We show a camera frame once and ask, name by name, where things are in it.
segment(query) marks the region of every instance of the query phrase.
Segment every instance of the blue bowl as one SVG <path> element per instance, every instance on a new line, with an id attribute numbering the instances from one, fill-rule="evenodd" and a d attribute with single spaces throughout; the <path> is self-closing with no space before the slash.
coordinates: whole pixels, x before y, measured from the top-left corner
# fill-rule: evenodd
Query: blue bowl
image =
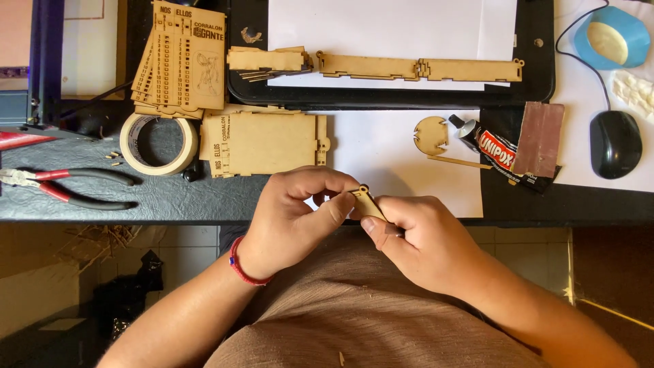
<path id="1" fill-rule="evenodd" d="M 600 55 L 591 45 L 588 37 L 592 22 L 605 24 L 617 31 L 627 44 L 627 58 L 622 64 Z M 598 70 L 614 70 L 637 67 L 645 63 L 651 39 L 645 24 L 635 16 L 616 7 L 606 7 L 592 13 L 579 27 L 574 36 L 574 45 L 579 57 Z"/>

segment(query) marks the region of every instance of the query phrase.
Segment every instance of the table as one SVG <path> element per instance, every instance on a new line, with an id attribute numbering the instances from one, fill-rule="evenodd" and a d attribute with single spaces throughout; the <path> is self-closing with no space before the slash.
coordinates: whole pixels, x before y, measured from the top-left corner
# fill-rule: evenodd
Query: table
<path id="1" fill-rule="evenodd" d="M 152 14 L 136 0 L 129 2 L 127 73 L 134 75 L 150 31 Z M 215 10 L 224 11 L 225 4 Z M 63 110 L 78 102 L 65 101 Z M 111 224 L 236 224 L 252 218 L 256 201 L 266 184 L 266 175 L 205 179 L 187 183 L 180 175 L 153 177 L 132 170 L 127 164 L 109 166 L 104 158 L 119 151 L 118 134 L 122 123 L 133 112 L 132 102 L 103 101 L 78 114 L 82 129 L 97 130 L 113 141 L 88 142 L 59 139 L 31 147 L 4 151 L 0 164 L 5 168 L 55 170 L 61 168 L 111 168 L 134 177 L 137 185 L 123 187 L 93 178 L 69 178 L 61 181 L 70 191 L 105 200 L 134 201 L 139 205 L 127 211 L 102 212 L 81 209 L 49 197 L 36 188 L 3 185 L 0 196 L 0 221 L 55 221 Z M 517 141 L 522 121 L 520 109 L 484 109 L 481 120 L 498 132 Z M 164 138 L 175 135 L 173 126 L 163 126 L 151 141 L 158 156 L 172 158 L 178 146 Z M 654 193 L 613 191 L 569 185 L 553 185 L 544 196 L 522 187 L 508 185 L 495 170 L 481 172 L 484 218 L 463 219 L 466 225 L 580 226 L 649 222 L 654 219 Z"/>

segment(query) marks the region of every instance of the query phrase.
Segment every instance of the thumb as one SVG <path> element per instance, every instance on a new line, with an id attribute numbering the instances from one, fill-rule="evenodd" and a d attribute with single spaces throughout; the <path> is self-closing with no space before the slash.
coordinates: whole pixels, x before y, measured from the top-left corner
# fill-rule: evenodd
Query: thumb
<path id="1" fill-rule="evenodd" d="M 361 227 L 375 242 L 377 250 L 381 250 L 395 265 L 402 270 L 412 262 L 417 249 L 409 242 L 393 234 L 386 234 L 388 223 L 374 216 L 365 216 L 361 219 Z"/>
<path id="2" fill-rule="evenodd" d="M 352 193 L 340 193 L 327 202 L 323 202 L 314 212 L 299 218 L 299 228 L 312 240 L 320 242 L 343 224 L 347 214 L 354 207 Z"/>

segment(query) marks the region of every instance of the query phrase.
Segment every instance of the cable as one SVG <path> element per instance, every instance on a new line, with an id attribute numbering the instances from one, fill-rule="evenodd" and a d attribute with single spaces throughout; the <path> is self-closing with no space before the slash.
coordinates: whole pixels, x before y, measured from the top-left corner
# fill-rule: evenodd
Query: cable
<path id="1" fill-rule="evenodd" d="M 561 35 L 560 35 L 559 38 L 557 39 L 557 43 L 554 45 L 554 49 L 555 49 L 559 54 L 568 55 L 568 56 L 571 56 L 571 57 L 577 59 L 577 60 L 580 61 L 583 65 L 586 65 L 590 70 L 592 70 L 592 71 L 595 72 L 595 74 L 597 75 L 597 77 L 600 79 L 600 82 L 602 83 L 602 88 L 604 89 L 604 97 L 606 98 L 606 105 L 608 106 L 608 109 L 611 110 L 611 101 L 609 100 L 609 92 L 606 90 L 606 85 L 604 84 L 604 79 L 602 78 L 600 72 L 598 72 L 595 68 L 593 68 L 593 67 L 592 67 L 590 64 L 588 64 L 587 62 L 583 61 L 579 56 L 576 56 L 576 55 L 573 55 L 573 54 L 569 54 L 569 53 L 567 53 L 567 52 L 563 52 L 563 51 L 559 50 L 559 41 L 561 41 L 561 39 L 563 38 L 563 35 L 566 34 L 566 33 L 570 30 L 570 28 L 572 28 L 572 26 L 574 26 L 575 24 L 577 24 L 580 20 L 586 18 L 586 16 L 588 16 L 588 15 L 590 15 L 590 14 L 592 14 L 592 13 L 594 13 L 594 12 L 600 10 L 600 9 L 604 9 L 604 8 L 606 8 L 606 7 L 609 6 L 609 0 L 603 0 L 603 1 L 606 3 L 605 5 L 602 5 L 602 6 L 599 7 L 599 8 L 595 8 L 595 9 L 593 9 L 593 10 L 590 10 L 589 12 L 587 12 L 586 14 L 580 16 L 579 18 L 577 18 L 577 20 L 575 20 L 574 22 L 572 22 L 572 24 L 570 24 L 570 25 L 566 28 L 566 30 L 563 31 L 563 33 L 561 33 Z"/>
<path id="2" fill-rule="evenodd" d="M 134 82 L 134 81 L 129 81 L 129 82 L 125 82 L 125 83 L 121 84 L 120 86 L 115 86 L 114 88 L 112 88 L 112 89 L 110 89 L 110 90 L 108 90 L 108 91 L 106 91 L 106 92 L 104 92 L 104 93 L 102 93 L 102 94 L 100 94 L 100 95 L 98 95 L 98 96 L 96 96 L 96 97 L 94 97 L 94 98 L 88 100 L 88 101 L 85 102 L 83 105 L 81 105 L 81 106 L 79 106 L 79 107 L 76 107 L 76 108 L 74 108 L 74 109 L 70 109 L 70 110 L 68 110 L 68 111 L 66 111 L 66 112 L 64 112 L 64 113 L 62 113 L 62 114 L 60 115 L 60 119 L 63 119 L 63 118 L 65 118 L 65 117 L 69 116 L 69 115 L 72 115 L 72 114 L 76 113 L 77 111 L 83 110 L 83 109 L 85 109 L 85 108 L 87 108 L 87 107 L 89 107 L 89 106 L 95 104 L 95 103 L 98 102 L 99 100 L 102 100 L 103 98 L 105 98 L 105 97 L 107 97 L 107 96 L 109 96 L 109 95 L 111 95 L 111 94 L 114 94 L 114 93 L 116 93 L 116 92 L 118 92 L 118 91 L 120 91 L 120 90 L 124 90 L 125 88 L 131 86 L 131 84 L 132 84 L 133 82 Z"/>

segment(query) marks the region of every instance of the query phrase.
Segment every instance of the masking tape roll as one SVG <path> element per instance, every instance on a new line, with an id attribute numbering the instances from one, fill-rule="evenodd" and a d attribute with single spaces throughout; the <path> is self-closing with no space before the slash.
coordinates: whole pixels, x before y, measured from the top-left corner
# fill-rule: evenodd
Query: masking tape roll
<path id="1" fill-rule="evenodd" d="M 193 156 L 198 151 L 198 134 L 188 120 L 175 118 L 174 120 L 182 129 L 182 150 L 169 164 L 151 166 L 141 157 L 137 139 L 143 126 L 156 118 L 159 117 L 136 113 L 130 115 L 120 131 L 120 149 L 125 161 L 138 172 L 156 176 L 175 175 L 184 170 L 193 160 Z"/>

